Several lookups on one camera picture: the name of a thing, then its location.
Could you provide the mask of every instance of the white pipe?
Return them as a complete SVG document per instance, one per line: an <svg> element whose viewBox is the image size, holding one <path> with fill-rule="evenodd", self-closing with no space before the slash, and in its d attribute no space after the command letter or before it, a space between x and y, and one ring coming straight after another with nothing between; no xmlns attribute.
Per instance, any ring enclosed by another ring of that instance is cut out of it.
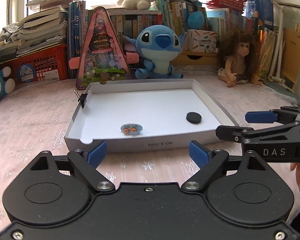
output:
<svg viewBox="0 0 300 240"><path fill-rule="evenodd" d="M268 77L273 76L275 64L276 64L277 58L278 58L280 41L282 39L282 32L283 32L283 11L282 11L282 7L274 1L272 3L279 9L280 20L279 20L279 33L278 33L278 37L277 37L277 41L276 41L276 45L275 45L275 50L274 50L274 57L273 57L273 61L272 61L272 65L271 65Z"/></svg>
<svg viewBox="0 0 300 240"><path fill-rule="evenodd" d="M277 66L277 75L276 77L280 78L280 72L281 72L281 62L282 62L282 51L283 51L283 37L280 41L280 49L279 49L279 57L278 57L278 66Z"/></svg>

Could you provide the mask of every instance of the blue gripper pad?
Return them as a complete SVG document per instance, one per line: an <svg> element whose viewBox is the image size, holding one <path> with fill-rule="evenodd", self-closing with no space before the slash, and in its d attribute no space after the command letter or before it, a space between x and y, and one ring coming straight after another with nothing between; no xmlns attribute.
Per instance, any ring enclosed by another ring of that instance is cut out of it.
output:
<svg viewBox="0 0 300 240"><path fill-rule="evenodd" d="M96 169L107 155L107 143L104 140L97 141L86 152L87 162Z"/></svg>
<svg viewBox="0 0 300 240"><path fill-rule="evenodd" d="M272 111L247 112L245 119L248 123L273 123L278 116Z"/></svg>
<svg viewBox="0 0 300 240"><path fill-rule="evenodd" d="M197 141L189 143L189 156L199 168L202 168L210 161L209 153L203 150Z"/></svg>

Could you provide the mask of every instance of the doll hair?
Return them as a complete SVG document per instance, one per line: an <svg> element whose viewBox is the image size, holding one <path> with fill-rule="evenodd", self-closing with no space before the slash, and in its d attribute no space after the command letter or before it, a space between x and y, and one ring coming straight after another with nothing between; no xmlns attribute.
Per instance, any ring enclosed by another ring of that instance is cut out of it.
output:
<svg viewBox="0 0 300 240"><path fill-rule="evenodd" d="M257 49L253 36L240 29L229 30L221 39L220 47L218 49L219 67L224 68L226 64L226 57L235 55L239 43L249 43L249 54L244 57L244 62L247 68L248 79L251 80L253 75L257 72Z"/></svg>

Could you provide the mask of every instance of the wooden drawer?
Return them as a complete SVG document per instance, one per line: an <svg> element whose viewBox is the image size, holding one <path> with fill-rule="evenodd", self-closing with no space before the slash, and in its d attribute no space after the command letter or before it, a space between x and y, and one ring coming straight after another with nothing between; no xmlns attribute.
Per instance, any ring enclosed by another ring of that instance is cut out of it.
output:
<svg viewBox="0 0 300 240"><path fill-rule="evenodd" d="M173 66L185 65L212 65L218 66L218 58L215 53L199 53L184 51L171 61Z"/></svg>

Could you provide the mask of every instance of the stitch nose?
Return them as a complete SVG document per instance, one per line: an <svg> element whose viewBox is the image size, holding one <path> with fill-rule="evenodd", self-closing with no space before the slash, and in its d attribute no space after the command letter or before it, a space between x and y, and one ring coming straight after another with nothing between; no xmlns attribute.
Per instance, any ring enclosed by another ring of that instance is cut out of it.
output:
<svg viewBox="0 0 300 240"><path fill-rule="evenodd" d="M165 49L171 44L171 37L167 34L159 34L155 37L155 42L160 46L160 48Z"/></svg>

